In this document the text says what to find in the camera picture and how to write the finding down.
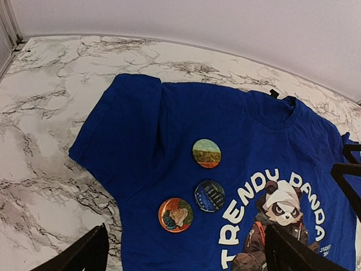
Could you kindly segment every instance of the panda hat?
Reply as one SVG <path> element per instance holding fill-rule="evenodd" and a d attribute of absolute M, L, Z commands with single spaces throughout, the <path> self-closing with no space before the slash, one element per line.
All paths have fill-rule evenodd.
<path fill-rule="evenodd" d="M 301 190 L 294 188 L 287 181 L 278 182 L 268 181 L 266 184 L 266 201 L 262 206 L 265 211 L 272 207 L 276 202 L 287 202 L 292 204 L 297 210 L 300 210 Z"/>

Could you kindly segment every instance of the cartoon panda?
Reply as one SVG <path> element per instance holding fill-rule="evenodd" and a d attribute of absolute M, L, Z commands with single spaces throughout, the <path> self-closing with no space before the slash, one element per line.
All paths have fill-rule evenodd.
<path fill-rule="evenodd" d="M 314 252 L 318 252 L 319 244 L 309 246 L 309 232 L 303 223 L 300 199 L 302 191 L 291 186 L 287 181 L 268 181 L 266 193 L 257 200 L 258 213 L 254 218 L 242 253 L 232 261 L 232 271 L 266 271 L 265 232 L 267 225 L 277 223 L 285 231 L 297 238 Z"/>

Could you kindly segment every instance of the white marble countertop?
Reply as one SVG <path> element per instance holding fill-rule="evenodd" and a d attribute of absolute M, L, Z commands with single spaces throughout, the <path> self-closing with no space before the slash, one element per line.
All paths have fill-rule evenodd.
<path fill-rule="evenodd" d="M 102 222 L 110 237 L 108 270 L 121 270 L 116 202 L 67 155 L 86 116 L 119 73 L 278 89 L 281 98 L 296 96 L 341 134 L 350 132 L 351 139 L 361 141 L 361 107 L 243 58 L 150 40 L 32 38 L 0 83 L 2 271 L 30 270 Z"/>

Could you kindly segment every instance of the round badge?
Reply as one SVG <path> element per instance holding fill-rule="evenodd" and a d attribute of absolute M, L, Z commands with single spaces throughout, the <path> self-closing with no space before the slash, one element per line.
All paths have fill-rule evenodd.
<path fill-rule="evenodd" d="M 194 197 L 201 210 L 211 213 L 219 211 L 225 199 L 223 187 L 212 180 L 201 182 L 194 192 Z"/>
<path fill-rule="evenodd" d="M 193 157 L 204 168 L 215 168 L 221 162 L 221 150 L 212 140 L 201 139 L 193 145 Z"/>
<path fill-rule="evenodd" d="M 185 200 L 171 198 L 163 202 L 159 208 L 158 219 L 165 230 L 180 233 L 190 227 L 193 210 Z"/>

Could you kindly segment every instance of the blue t-shirt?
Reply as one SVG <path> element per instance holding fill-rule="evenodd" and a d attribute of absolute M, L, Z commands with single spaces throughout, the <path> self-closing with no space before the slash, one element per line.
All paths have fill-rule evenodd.
<path fill-rule="evenodd" d="M 203 138 L 221 149 L 213 169 L 192 156 Z M 294 97 L 118 75 L 69 155 L 117 201 L 124 271 L 263 270 L 269 223 L 354 270 L 356 215 L 330 175 L 346 162 L 342 147 L 336 127 Z M 196 204 L 202 180 L 223 187 L 220 211 Z M 170 198 L 193 210 L 181 233 L 159 222 Z"/>
<path fill-rule="evenodd" d="M 350 132 L 347 132 L 346 134 L 342 135 L 342 141 L 345 144 L 348 145 L 358 145 L 359 142 L 352 141 L 350 139 Z M 356 158 L 356 160 L 361 163 L 361 152 L 360 151 L 353 151 L 351 154 Z M 350 175 L 344 175 L 345 180 L 351 185 L 351 187 L 357 192 L 359 197 L 361 197 L 361 178 L 357 176 L 350 176 Z"/>

